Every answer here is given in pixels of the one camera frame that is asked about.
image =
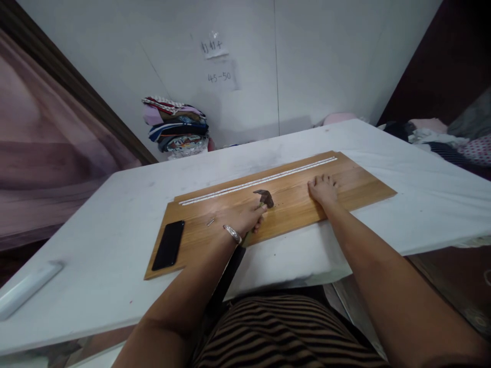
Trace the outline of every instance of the hammer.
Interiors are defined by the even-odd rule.
[[[261,207],[264,204],[267,205],[268,208],[271,208],[275,205],[269,191],[259,189],[257,191],[254,191],[254,193],[261,195],[259,206],[257,208]],[[221,279],[218,282],[218,285],[216,286],[210,301],[206,305],[205,315],[207,315],[208,317],[213,317],[219,311],[220,305],[224,301],[225,295],[229,290],[230,283],[234,279],[235,273],[237,272],[237,269],[242,262],[242,258],[244,258],[244,254],[246,253],[246,248],[249,243],[250,234],[251,231],[249,231],[245,235],[242,243],[240,243],[235,248],[234,253],[230,257],[229,263],[225,267],[225,271],[221,275]]]

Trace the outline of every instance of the white table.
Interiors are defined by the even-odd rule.
[[[7,284],[48,260],[66,264],[0,322],[0,354],[137,323],[177,275],[143,281],[167,202],[329,150],[342,151],[398,192],[353,214],[401,254],[491,235],[490,182],[360,120],[118,172]],[[229,296],[349,273],[324,221],[249,248]]]

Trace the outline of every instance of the wooden board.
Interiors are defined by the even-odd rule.
[[[288,170],[294,170],[330,157],[336,157],[337,159],[214,198],[188,205],[180,204],[182,201],[216,193]],[[324,220],[326,218],[324,211],[309,196],[307,188],[309,180],[316,175],[324,173],[332,175],[339,183],[339,202],[349,211],[390,198],[396,194],[393,189],[342,153],[329,151],[291,164],[175,197],[174,202],[167,204],[164,219],[145,273],[145,279],[148,280],[182,269],[186,267],[191,259],[200,257],[212,238],[218,232],[224,231],[223,225],[227,223],[227,217],[231,211],[240,211],[259,203],[259,195],[253,194],[254,190],[269,190],[275,206],[264,215],[264,223],[261,226],[261,230],[252,235],[251,245]],[[215,221],[207,227],[206,224],[212,218],[215,218]],[[151,268],[165,225],[180,220],[184,220],[186,224],[176,264],[172,267],[152,271]]]

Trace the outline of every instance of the smartphone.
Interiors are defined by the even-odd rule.
[[[160,240],[152,271],[157,271],[175,264],[183,230],[184,221],[177,221],[165,225],[164,234]]]

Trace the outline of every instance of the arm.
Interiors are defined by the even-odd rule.
[[[244,211],[228,220],[242,237],[257,232],[266,206]],[[235,250],[223,230],[206,253],[193,260],[172,281],[133,330],[113,367],[184,366],[186,339],[199,326],[206,304]]]
[[[394,366],[483,362],[488,345],[382,238],[337,201],[326,175],[308,183],[331,222],[389,361]]]

